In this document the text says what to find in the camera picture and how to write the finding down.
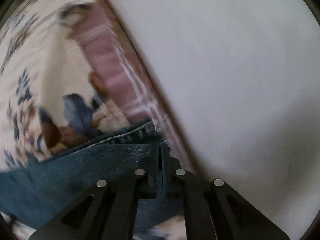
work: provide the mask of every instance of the metal pin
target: metal pin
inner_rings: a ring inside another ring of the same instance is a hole
[[[136,175],[138,176],[142,176],[144,175],[146,172],[144,169],[137,169],[135,172],[134,172]]]
[[[107,185],[107,182],[104,179],[100,179],[97,181],[98,187],[105,187]]]
[[[182,176],[182,175],[186,174],[186,171],[184,169],[177,169],[176,170],[176,174],[178,176]]]
[[[217,187],[222,187],[224,184],[224,181],[222,179],[215,179],[213,181],[213,183],[217,186]]]

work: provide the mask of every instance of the blue denim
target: blue denim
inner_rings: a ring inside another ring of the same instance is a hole
[[[151,143],[158,141],[160,137],[153,123],[147,120],[103,135],[45,162],[0,173],[0,210],[37,229],[99,179],[112,182],[139,168],[144,158],[154,154]],[[163,195],[152,203],[140,202],[136,228],[148,229],[179,213],[181,206],[177,209],[174,208],[177,205],[170,204],[172,201],[167,203],[170,208],[166,207]]]

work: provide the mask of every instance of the white surface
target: white surface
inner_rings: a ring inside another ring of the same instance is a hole
[[[320,209],[320,27],[303,0],[110,0],[194,153],[299,239]]]

